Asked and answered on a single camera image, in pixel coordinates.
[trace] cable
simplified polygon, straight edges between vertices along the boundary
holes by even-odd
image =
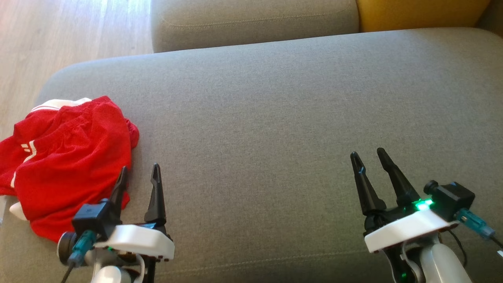
[[[502,244],[500,241],[498,241],[498,239],[496,239],[496,237],[495,237],[494,235],[491,235],[489,238],[490,238],[493,242],[495,242],[495,243],[499,246],[499,248],[500,248],[500,249],[503,249],[503,244]]]
[[[68,279],[68,276],[70,275],[70,272],[71,272],[71,270],[73,269],[74,266],[75,266],[74,262],[70,262],[68,264],[68,269],[66,270],[66,273],[64,274],[63,280],[61,280],[61,283],[65,283],[66,282],[66,280]]]
[[[463,267],[466,267],[468,264],[468,255],[465,252],[465,249],[463,248],[463,245],[461,244],[461,241],[459,240],[458,236],[454,234],[451,230],[448,230],[449,233],[451,233],[452,237],[454,240],[456,240],[456,243],[458,243],[459,248],[461,249],[461,252],[463,253]]]

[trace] sofa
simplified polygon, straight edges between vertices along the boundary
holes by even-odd
[[[358,32],[351,0],[244,1],[238,12],[223,0],[182,2],[152,1],[160,53],[67,67],[37,100],[107,95],[138,126],[122,220],[142,221],[159,163],[176,251],[156,282],[391,282],[386,257],[365,246],[350,162],[357,151],[393,207],[378,147],[421,197],[431,179],[457,181],[503,231],[503,38],[491,32],[501,31],[502,1],[489,4],[484,29],[370,33]],[[455,232],[473,281],[500,282],[496,246]],[[0,282],[57,282],[66,270],[56,245],[10,213],[0,255]],[[68,282],[91,276],[78,268]]]

